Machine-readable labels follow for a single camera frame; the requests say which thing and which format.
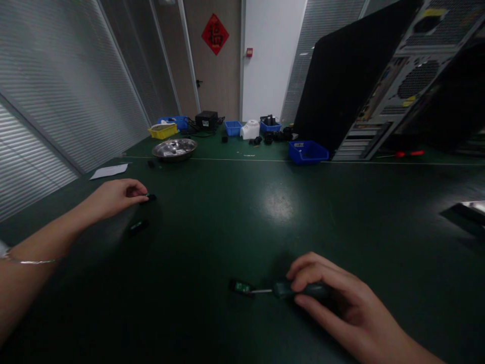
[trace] computer tower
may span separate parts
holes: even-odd
[[[316,44],[295,132],[368,160],[483,21],[483,0],[401,0]]]

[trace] cooling fan vent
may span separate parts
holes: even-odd
[[[440,64],[438,61],[427,61],[413,69],[399,86],[398,96],[407,99],[415,96],[427,87],[438,74]]]

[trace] bracelet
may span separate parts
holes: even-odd
[[[19,264],[47,264],[47,263],[55,263],[55,262],[58,262],[58,261],[62,260],[63,258],[64,257],[57,258],[57,259],[51,259],[51,260],[38,260],[38,261],[18,260],[18,259],[13,258],[10,255],[10,248],[8,248],[7,250],[5,250],[5,252],[0,257],[0,259],[9,260],[9,261],[11,261],[13,263],[19,263]]]

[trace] red screwdriver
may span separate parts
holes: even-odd
[[[395,154],[391,154],[389,156],[382,156],[376,158],[387,158],[387,157],[394,157],[394,158],[404,158],[404,157],[417,157],[423,155],[424,151],[416,151],[416,152],[396,152]]]

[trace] black power supply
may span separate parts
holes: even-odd
[[[202,130],[214,130],[217,127],[219,116],[215,111],[203,111],[196,115],[196,126]]]

